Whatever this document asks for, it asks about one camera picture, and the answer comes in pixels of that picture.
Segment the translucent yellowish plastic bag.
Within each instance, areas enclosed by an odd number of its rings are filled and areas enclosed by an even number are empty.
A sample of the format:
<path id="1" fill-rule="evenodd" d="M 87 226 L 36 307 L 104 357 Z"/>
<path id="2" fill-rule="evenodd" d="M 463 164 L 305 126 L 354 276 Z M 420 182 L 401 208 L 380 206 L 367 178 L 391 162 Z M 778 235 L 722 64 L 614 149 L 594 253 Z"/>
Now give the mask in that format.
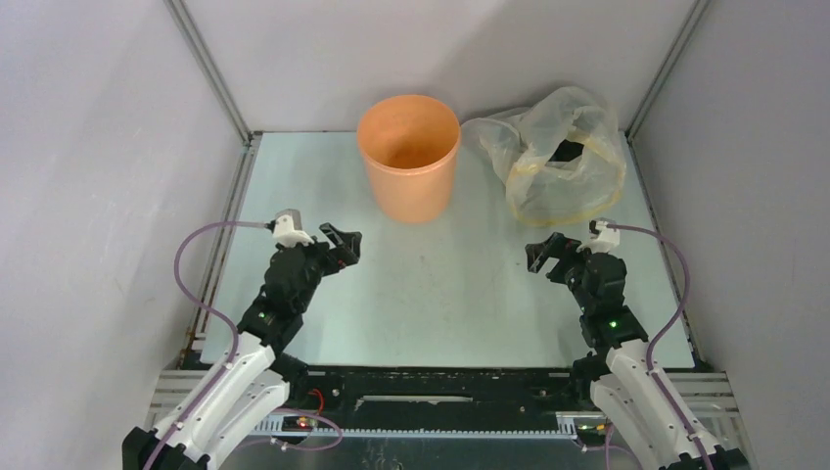
<path id="1" fill-rule="evenodd" d="M 617 114 L 580 87 L 560 87 L 531 107 L 472 118 L 461 130 L 464 145 L 490 163 L 507 207 L 525 225 L 581 222 L 622 194 L 627 167 Z M 550 163 L 563 140 L 582 143 L 582 155 Z"/>

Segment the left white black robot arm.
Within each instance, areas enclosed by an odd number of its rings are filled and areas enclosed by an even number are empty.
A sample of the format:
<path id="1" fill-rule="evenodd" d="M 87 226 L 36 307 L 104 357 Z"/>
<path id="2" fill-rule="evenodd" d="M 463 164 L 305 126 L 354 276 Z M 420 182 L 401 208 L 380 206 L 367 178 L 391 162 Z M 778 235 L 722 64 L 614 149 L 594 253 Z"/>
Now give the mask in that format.
<path id="1" fill-rule="evenodd" d="M 362 235 L 323 223 L 319 241 L 292 211 L 263 227 L 276 242 L 263 283 L 238 323 L 218 317 L 231 329 L 230 346 L 154 428 L 129 432 L 123 468 L 218 469 L 268 415 L 307 400 L 307 366 L 286 348 L 322 279 L 359 262 Z"/>

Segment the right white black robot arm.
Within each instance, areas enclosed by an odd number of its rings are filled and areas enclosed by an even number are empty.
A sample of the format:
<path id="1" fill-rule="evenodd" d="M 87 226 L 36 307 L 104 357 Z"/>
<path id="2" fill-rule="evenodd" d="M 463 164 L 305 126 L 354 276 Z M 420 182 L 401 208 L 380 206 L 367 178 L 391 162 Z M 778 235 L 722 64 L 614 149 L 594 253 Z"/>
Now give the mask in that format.
<path id="1" fill-rule="evenodd" d="M 580 310 L 591 353 L 574 362 L 569 394 L 583 409 L 597 407 L 614 424 L 644 469 L 747 469 L 739 448 L 728 449 L 697 418 L 664 369 L 624 297 L 627 268 L 612 255 L 614 227 L 594 223 L 582 243 L 559 232 L 525 247 L 527 269 L 568 288 Z"/>

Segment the black trash bag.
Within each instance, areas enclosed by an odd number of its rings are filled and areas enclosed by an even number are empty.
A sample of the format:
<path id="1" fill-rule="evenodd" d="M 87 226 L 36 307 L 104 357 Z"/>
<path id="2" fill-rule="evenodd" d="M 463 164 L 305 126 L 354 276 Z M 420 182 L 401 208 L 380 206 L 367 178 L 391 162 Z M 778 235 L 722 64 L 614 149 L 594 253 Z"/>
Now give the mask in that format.
<path id="1" fill-rule="evenodd" d="M 553 155 L 550 163 L 568 163 L 579 158 L 583 153 L 584 145 L 571 140 L 563 140 Z"/>

